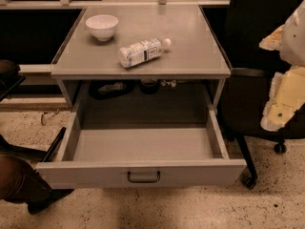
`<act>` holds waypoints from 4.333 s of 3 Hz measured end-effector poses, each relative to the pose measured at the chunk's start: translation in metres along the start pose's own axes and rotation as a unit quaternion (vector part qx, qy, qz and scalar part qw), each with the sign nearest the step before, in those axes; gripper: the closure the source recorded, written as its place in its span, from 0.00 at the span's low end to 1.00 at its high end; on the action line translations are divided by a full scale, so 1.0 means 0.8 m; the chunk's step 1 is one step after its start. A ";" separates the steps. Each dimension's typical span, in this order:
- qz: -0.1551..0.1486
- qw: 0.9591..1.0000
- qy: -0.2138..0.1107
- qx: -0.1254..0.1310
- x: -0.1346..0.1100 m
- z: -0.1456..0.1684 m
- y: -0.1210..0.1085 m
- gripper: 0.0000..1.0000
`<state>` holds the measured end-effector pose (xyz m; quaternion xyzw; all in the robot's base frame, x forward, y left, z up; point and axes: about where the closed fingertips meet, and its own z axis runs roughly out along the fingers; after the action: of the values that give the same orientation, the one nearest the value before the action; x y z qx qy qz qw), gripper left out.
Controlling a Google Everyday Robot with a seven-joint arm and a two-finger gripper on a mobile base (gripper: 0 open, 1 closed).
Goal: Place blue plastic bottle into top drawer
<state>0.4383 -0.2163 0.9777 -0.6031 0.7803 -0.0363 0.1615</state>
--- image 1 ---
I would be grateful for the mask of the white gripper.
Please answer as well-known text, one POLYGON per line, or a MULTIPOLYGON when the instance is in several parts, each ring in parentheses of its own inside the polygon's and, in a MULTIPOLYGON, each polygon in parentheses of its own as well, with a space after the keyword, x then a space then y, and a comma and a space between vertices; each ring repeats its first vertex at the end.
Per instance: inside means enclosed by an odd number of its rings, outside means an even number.
POLYGON ((305 104, 305 0, 281 25, 259 42, 267 51, 279 51, 280 58, 292 65, 285 73, 275 73, 269 101, 266 103, 260 126, 277 132, 305 104))

